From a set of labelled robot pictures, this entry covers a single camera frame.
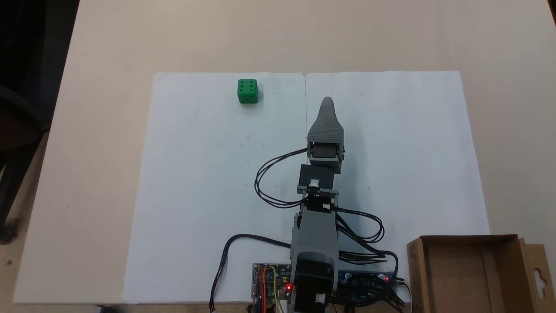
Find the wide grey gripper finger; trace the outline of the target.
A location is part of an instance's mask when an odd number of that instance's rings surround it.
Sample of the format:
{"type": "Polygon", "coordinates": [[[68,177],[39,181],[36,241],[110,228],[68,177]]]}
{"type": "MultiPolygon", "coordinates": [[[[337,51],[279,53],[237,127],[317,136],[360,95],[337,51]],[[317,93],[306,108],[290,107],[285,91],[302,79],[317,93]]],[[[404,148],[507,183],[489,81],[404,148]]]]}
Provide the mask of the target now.
{"type": "Polygon", "coordinates": [[[307,140],[310,143],[342,144],[344,129],[339,122],[335,105],[331,97],[324,97],[318,115],[308,130],[307,140]]]}

